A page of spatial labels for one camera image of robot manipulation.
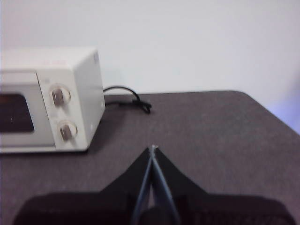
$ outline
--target toaster oven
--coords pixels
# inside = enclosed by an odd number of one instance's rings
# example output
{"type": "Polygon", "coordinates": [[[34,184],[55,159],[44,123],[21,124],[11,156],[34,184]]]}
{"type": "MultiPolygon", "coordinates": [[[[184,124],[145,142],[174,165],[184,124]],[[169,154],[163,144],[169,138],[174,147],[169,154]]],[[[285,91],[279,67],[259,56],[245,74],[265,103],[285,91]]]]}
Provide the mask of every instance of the toaster oven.
{"type": "Polygon", "coordinates": [[[0,153],[86,150],[104,110],[96,49],[1,52],[0,153]]]}

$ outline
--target power cord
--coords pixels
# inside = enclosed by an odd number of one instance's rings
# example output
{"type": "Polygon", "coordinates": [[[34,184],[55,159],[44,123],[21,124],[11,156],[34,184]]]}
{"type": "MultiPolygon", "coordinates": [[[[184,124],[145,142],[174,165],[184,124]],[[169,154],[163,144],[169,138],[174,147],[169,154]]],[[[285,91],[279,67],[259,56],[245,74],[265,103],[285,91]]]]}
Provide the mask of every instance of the power cord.
{"type": "Polygon", "coordinates": [[[150,108],[152,107],[151,104],[141,101],[139,95],[132,89],[128,88],[128,87],[124,87],[124,86],[111,86],[108,88],[105,88],[103,90],[103,92],[106,92],[108,90],[112,90],[112,89],[124,89],[124,90],[128,90],[130,91],[135,97],[136,99],[133,99],[132,102],[126,102],[126,101],[111,101],[111,102],[106,102],[105,105],[119,105],[119,106],[125,106],[125,105],[132,105],[132,106],[136,106],[141,108],[146,114],[150,114],[150,108]]]}

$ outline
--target oven knob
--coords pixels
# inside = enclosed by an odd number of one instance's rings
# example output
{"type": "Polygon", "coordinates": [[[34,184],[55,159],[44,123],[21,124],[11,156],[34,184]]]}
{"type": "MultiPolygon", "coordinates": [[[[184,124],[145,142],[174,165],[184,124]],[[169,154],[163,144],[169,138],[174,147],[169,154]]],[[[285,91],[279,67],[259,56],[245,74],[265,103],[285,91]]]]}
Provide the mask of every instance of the oven knob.
{"type": "Polygon", "coordinates": [[[52,90],[52,98],[55,106],[62,106],[70,101],[70,92],[65,88],[55,88],[52,90]]]}
{"type": "Polygon", "coordinates": [[[71,123],[62,124],[60,127],[60,134],[64,141],[68,141],[77,135],[77,127],[71,123]]]}

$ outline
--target gray table surface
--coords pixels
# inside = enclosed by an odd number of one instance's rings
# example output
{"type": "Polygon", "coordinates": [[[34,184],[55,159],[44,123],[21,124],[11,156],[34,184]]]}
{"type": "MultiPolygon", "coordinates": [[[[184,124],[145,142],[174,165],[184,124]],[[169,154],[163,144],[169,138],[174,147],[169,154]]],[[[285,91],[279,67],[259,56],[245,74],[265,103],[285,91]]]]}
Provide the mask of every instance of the gray table surface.
{"type": "Polygon", "coordinates": [[[34,195],[103,189],[152,144],[206,191],[277,199],[300,223],[300,136],[287,125],[236,91],[142,99],[150,115],[107,107],[86,153],[0,155],[1,225],[34,195]]]}

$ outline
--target white wall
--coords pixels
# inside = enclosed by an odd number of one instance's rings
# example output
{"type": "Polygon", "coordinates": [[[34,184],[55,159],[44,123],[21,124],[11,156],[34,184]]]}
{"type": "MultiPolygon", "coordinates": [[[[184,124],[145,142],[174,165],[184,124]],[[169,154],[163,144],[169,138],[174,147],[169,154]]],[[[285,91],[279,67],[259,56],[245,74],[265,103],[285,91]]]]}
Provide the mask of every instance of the white wall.
{"type": "Polygon", "coordinates": [[[104,85],[241,90],[300,133],[298,0],[2,0],[1,48],[95,45],[104,85]]]}

